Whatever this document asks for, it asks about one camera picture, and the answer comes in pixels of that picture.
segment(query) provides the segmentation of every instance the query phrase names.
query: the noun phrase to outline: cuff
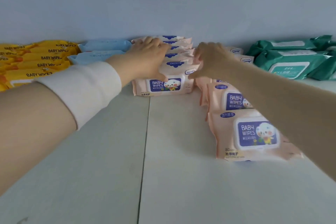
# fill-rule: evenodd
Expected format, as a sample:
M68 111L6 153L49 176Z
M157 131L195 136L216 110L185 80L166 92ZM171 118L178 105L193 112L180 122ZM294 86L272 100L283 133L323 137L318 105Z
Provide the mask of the cuff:
M74 65L36 81L58 95L74 116L77 130L121 91L118 73L106 62Z

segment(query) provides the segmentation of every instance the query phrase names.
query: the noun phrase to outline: cartoon bear illustration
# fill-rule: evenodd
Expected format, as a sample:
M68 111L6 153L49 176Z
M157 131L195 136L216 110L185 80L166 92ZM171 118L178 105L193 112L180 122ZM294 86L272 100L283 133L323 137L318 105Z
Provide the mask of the cartoon bear illustration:
M168 82L164 83L164 86L169 90L176 90L178 86L181 85L181 82L175 79L170 79Z
M253 106L251 105L251 103L249 101L247 101L246 98L244 98L244 100L243 100L243 106L245 108L253 108Z
M263 122L256 129L257 135L262 138L265 144L272 144L275 135L275 127L269 123Z

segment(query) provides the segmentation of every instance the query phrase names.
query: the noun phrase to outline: forearm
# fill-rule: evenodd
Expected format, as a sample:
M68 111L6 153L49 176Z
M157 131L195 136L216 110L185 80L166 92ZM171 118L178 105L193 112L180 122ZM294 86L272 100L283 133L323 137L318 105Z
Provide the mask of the forearm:
M40 83L1 93L0 195L44 159L76 122L64 103Z
M230 61L221 79L336 180L336 94Z

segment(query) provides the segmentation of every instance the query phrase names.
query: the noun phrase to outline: gray wall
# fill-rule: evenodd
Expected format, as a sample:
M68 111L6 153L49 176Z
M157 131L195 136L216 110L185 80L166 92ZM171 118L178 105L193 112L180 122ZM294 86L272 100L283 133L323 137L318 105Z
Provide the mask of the gray wall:
M245 45L336 32L335 0L0 0L0 42L192 36Z

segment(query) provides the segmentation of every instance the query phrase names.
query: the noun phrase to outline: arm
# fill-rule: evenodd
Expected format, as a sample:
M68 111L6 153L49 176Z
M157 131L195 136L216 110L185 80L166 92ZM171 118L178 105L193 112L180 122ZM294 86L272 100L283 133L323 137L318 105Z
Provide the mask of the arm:
M115 55L106 63L84 67L84 70L90 68L89 72L93 74L88 82L71 83L73 78L91 76L74 66L68 71L45 77L39 80L40 83L0 93L0 195L76 128L80 128L83 120L89 120L104 107L97 101L85 101L85 98L110 96L106 99L107 105L132 79L158 78L165 81L158 67L169 48L170 45L158 38L148 37L144 42L134 44L124 55ZM107 78L95 78L95 73ZM68 97L74 99L77 106L74 107Z
M190 77L207 76L231 83L308 158L336 180L335 93L240 62L220 44L201 43L196 55L204 66Z

